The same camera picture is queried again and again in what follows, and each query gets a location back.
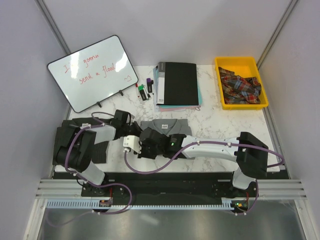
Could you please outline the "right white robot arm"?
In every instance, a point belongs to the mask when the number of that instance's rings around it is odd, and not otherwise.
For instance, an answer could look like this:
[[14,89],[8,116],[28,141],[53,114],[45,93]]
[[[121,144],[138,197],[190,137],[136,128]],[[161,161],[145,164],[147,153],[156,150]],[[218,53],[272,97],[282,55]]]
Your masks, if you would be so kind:
[[176,159],[197,157],[228,160],[238,165],[232,174],[229,191],[242,196],[251,182],[267,177],[268,146],[249,132],[226,139],[199,138],[186,134],[166,136],[146,128],[139,136],[139,158],[155,159],[158,156]]

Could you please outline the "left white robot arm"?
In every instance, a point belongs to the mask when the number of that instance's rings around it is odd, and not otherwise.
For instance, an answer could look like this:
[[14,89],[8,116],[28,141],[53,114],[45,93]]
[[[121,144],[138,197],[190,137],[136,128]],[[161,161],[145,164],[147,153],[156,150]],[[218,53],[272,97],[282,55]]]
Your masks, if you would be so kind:
[[110,191],[106,174],[97,167],[107,159],[111,141],[126,136],[139,136],[142,129],[133,121],[131,113],[117,109],[111,118],[94,115],[87,118],[64,120],[57,127],[52,165],[61,166],[66,172],[92,183],[92,191],[99,197]]

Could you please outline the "grey long sleeve shirt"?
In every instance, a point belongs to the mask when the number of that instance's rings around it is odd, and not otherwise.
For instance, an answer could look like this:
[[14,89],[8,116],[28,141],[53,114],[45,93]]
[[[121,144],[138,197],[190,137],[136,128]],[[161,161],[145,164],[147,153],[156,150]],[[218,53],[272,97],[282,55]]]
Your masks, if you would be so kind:
[[181,149],[183,138],[192,135],[187,119],[154,119],[142,121],[139,140],[162,144],[162,156],[172,158]]

